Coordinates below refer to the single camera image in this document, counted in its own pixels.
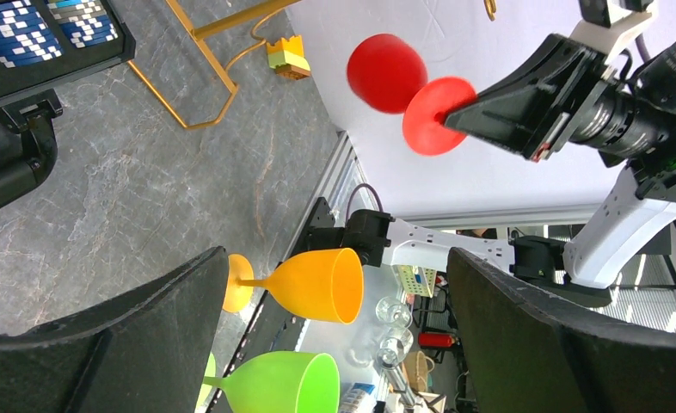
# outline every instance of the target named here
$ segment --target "wicker basket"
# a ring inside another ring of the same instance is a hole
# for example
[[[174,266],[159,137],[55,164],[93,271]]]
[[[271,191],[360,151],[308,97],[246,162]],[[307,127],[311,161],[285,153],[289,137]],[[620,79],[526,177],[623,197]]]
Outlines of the wicker basket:
[[[429,390],[429,373],[434,370],[434,360],[421,351],[413,351],[407,354],[403,366],[412,390],[424,392]]]

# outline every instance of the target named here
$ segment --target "yellow block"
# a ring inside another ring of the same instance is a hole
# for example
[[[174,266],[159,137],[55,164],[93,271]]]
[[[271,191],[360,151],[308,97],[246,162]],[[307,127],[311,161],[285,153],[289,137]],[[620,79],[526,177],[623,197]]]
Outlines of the yellow block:
[[[305,69],[307,71],[310,70],[310,65],[308,65],[308,61],[305,60],[304,57],[298,56],[297,54],[291,52],[270,53],[267,56],[267,60],[269,61],[269,65],[272,69],[282,65],[293,65],[299,67],[300,69]]]
[[[305,50],[303,49],[303,37],[292,36],[289,40],[282,38],[277,40],[274,45],[267,43],[267,54],[272,54],[275,52],[290,52],[304,57]]]

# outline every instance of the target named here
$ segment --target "red object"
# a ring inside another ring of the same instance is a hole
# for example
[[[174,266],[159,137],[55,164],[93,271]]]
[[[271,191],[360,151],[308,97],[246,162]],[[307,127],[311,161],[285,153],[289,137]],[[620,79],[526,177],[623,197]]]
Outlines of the red object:
[[[428,157],[454,149],[467,134],[444,127],[452,110],[472,103],[477,93],[459,77],[441,77],[423,87],[414,96],[403,119],[403,134],[409,147]]]
[[[420,333],[417,341],[421,348],[449,348],[455,343],[454,337],[440,333]]]
[[[427,84],[427,67],[409,45],[393,34],[376,34],[356,47],[347,66],[351,90],[369,106],[402,114]]]

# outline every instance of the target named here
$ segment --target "robotic arm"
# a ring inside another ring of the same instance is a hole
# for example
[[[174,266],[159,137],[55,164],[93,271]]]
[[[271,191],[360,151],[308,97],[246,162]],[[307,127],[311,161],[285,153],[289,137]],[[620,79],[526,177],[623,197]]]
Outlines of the robotic arm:
[[[511,243],[455,236],[388,214],[358,211],[342,246],[369,265],[446,270],[460,247],[508,274],[586,306],[611,302],[622,266],[676,219],[676,43],[629,76],[610,63],[652,23],[651,0],[580,0],[584,21],[569,38],[548,36],[518,70],[446,116],[445,127],[539,162],[568,142],[626,163],[602,207],[569,243]],[[565,270],[562,285],[554,282]]]

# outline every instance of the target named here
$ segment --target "gold metal rack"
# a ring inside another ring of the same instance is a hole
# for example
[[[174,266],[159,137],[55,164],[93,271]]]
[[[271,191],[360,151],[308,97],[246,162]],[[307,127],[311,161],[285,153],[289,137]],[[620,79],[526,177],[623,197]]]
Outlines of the gold metal rack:
[[[224,83],[224,86],[226,86],[226,89],[229,90],[230,93],[229,98],[227,98],[227,101],[222,107],[222,110],[219,111],[219,114],[213,120],[197,123],[194,125],[188,125],[186,121],[184,121],[184,119],[178,114],[178,112],[176,112],[176,110],[166,100],[166,98],[163,97],[161,92],[159,92],[158,89],[156,89],[156,87],[153,86],[153,83],[148,79],[148,77],[143,73],[143,71],[141,71],[140,68],[138,68],[138,66],[135,63],[133,63],[132,60],[128,62],[128,65],[131,66],[131,69],[135,72],[135,74],[138,75],[138,77],[140,77],[140,80],[142,80],[143,83],[145,83],[145,86],[151,92],[153,92],[153,95],[156,96],[158,101],[160,101],[161,104],[166,108],[166,110],[169,111],[169,113],[174,117],[174,119],[176,119],[176,121],[179,123],[179,125],[181,125],[181,127],[183,127],[188,131],[193,131],[195,129],[201,129],[204,127],[217,125],[224,118],[224,115],[226,114],[227,110],[229,110],[229,107],[234,102],[234,98],[237,96],[237,92],[239,91],[239,84],[235,83],[233,80],[231,80],[231,77],[229,77],[229,69],[239,59],[247,55],[247,53],[252,52],[255,49],[267,43],[267,41],[263,37],[258,36],[256,33],[256,31],[260,28],[261,25],[263,25],[267,20],[269,20],[274,15],[278,14],[285,7],[289,6],[290,4],[297,3],[299,1],[300,0],[267,0],[264,3],[257,4],[256,6],[250,7],[249,9],[235,13],[234,15],[230,15],[221,20],[209,23],[201,28],[195,28],[194,24],[191,22],[188,16],[186,16],[186,12],[183,10],[183,8],[181,7],[181,5],[178,3],[177,0],[165,0],[166,4],[174,11],[176,17],[178,17],[178,20],[179,22],[181,22],[181,25],[186,29],[188,34],[191,36],[191,39],[194,41],[194,43],[196,43],[196,46],[199,48],[199,50],[201,50],[201,53],[204,54],[206,61],[209,62],[209,65],[212,66],[214,71],[217,73],[219,78]],[[222,66],[217,60],[216,56],[214,56],[212,50],[209,49],[209,47],[206,45],[205,39],[209,36],[222,32],[228,28],[233,28],[242,23],[256,19],[257,17],[260,16],[264,17],[262,17],[262,19],[259,20],[257,24],[255,24],[255,26],[252,28],[251,31],[252,38],[257,40],[257,42],[254,45],[238,53],[234,58],[232,58],[229,61],[229,63],[226,64],[226,66]]]

